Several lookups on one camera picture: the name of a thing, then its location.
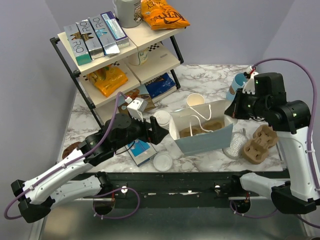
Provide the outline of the single white lid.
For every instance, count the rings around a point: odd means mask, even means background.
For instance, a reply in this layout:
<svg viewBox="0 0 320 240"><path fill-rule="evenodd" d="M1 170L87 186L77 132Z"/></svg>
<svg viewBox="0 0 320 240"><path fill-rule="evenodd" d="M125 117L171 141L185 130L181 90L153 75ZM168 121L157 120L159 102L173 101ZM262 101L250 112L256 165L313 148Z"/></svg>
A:
<svg viewBox="0 0 320 240"><path fill-rule="evenodd" d="M165 110L158 110L153 114L153 116L161 127L165 127L170 124L171 115Z"/></svg>

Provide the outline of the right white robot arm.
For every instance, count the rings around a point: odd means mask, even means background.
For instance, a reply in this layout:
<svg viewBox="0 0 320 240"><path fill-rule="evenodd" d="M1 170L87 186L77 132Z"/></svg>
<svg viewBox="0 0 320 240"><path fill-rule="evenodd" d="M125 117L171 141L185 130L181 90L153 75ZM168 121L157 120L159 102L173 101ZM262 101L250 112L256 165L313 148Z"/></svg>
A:
<svg viewBox="0 0 320 240"><path fill-rule="evenodd" d="M246 170L236 175L230 191L236 196L249 191L266 197L283 214L304 215L315 211L320 204L320 188L316 185L320 171L313 143L308 139L311 130L308 105L301 100L287 101L280 73L260 73L249 82L253 83L254 92L238 89L224 113L238 120L259 117L273 128L290 180L274 180Z"/></svg>

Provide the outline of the light blue paper bag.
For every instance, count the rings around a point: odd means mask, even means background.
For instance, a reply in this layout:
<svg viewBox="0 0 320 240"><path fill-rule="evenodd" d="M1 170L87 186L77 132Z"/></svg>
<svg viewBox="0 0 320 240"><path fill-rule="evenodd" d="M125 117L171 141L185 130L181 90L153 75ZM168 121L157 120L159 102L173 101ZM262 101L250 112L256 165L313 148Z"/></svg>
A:
<svg viewBox="0 0 320 240"><path fill-rule="evenodd" d="M236 119L225 115L225 110L231 105L228 100L218 100L210 103L183 108L172 112L169 123L169 134L186 156L224 149L230 146L233 127ZM209 133L180 138L180 131L200 126L210 120L224 121L224 127Z"/></svg>

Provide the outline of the stack of white lids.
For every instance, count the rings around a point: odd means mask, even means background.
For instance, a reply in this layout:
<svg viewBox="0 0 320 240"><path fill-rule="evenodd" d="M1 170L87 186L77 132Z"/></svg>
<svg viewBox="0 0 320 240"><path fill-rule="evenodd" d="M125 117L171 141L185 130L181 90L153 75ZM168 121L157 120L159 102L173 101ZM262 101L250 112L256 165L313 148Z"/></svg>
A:
<svg viewBox="0 0 320 240"><path fill-rule="evenodd" d="M159 152L153 158L153 165L159 172L167 172L173 166L173 160L167 153Z"/></svg>

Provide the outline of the stack of paper cups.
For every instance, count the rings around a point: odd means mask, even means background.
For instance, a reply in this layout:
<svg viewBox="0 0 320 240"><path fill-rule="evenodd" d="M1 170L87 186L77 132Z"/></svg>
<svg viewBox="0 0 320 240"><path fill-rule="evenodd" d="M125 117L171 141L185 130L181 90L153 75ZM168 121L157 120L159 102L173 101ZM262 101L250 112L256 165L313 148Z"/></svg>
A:
<svg viewBox="0 0 320 240"><path fill-rule="evenodd" d="M186 103L188 107L194 107L197 105L202 105L205 103L205 98L199 93L191 93L186 98Z"/></svg>

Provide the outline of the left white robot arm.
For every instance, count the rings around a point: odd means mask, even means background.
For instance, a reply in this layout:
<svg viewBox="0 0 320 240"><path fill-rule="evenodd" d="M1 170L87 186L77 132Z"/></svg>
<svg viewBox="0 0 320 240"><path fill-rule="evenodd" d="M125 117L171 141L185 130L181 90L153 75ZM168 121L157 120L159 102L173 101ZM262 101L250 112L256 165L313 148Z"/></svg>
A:
<svg viewBox="0 0 320 240"><path fill-rule="evenodd" d="M147 121L117 113L61 162L33 179L18 179L11 184L20 216L27 223L34 223L60 204L83 197L107 197L113 187L107 175L88 171L135 140L158 145L168 133L153 116Z"/></svg>

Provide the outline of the single brown cup carrier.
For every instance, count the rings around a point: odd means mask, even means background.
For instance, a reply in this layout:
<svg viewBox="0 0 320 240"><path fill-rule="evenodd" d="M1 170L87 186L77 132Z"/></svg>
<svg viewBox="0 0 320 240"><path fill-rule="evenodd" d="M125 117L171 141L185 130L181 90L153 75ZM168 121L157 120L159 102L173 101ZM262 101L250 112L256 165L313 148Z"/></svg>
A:
<svg viewBox="0 0 320 240"><path fill-rule="evenodd" d="M210 133L225 127L224 121L220 119L213 119L206 121L202 127L199 125L189 126L179 132L180 138L195 136L198 134Z"/></svg>

